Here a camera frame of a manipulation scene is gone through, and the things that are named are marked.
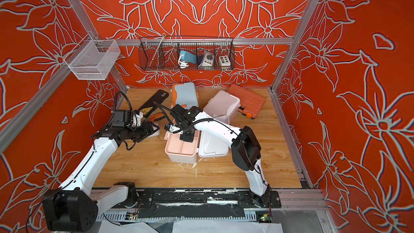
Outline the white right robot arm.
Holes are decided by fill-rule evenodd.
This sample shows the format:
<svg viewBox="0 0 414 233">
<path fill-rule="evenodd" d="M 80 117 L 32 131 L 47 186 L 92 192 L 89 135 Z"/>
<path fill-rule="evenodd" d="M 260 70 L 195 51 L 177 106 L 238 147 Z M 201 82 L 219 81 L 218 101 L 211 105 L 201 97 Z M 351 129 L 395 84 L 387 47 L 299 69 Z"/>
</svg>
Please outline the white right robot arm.
<svg viewBox="0 0 414 233">
<path fill-rule="evenodd" d="M 272 188 L 266 181 L 262 169 L 262 148 L 250 127 L 227 125 L 196 106 L 186 110 L 180 105 L 169 109 L 158 102 L 154 104 L 163 114 L 169 112 L 174 118 L 174 122 L 167 119 L 165 130 L 171 134 L 178 134 L 180 140 L 193 142 L 195 132 L 200 131 L 209 133 L 224 143 L 231 150 L 234 164 L 246 173 L 252 199 L 258 206 L 270 204 Z"/>
</svg>

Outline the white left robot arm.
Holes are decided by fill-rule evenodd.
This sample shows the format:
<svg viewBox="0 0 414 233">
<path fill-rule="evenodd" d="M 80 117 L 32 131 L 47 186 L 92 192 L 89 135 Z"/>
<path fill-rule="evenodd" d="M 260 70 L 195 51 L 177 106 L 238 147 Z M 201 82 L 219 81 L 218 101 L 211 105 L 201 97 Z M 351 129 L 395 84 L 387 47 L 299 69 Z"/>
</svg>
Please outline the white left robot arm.
<svg viewBox="0 0 414 233">
<path fill-rule="evenodd" d="M 135 183 L 118 182 L 100 194 L 93 185 L 113 153 L 131 140 L 137 144 L 159 131 L 159 126 L 136 110 L 113 109 L 108 122 L 92 135 L 92 147 L 71 175 L 42 198 L 49 231 L 86 232 L 96 219 L 116 205 L 135 208 L 140 204 Z"/>
</svg>

